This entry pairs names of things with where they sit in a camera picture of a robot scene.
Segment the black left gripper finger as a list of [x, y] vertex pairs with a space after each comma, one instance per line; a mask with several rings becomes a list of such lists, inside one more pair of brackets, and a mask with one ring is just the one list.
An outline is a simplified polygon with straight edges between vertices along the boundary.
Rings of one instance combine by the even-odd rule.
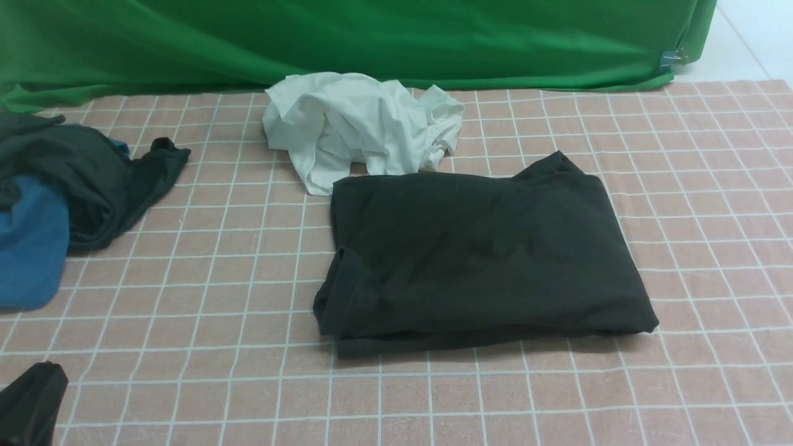
[[52, 445], [69, 384], [56, 362], [36, 362], [1, 392], [1, 444]]

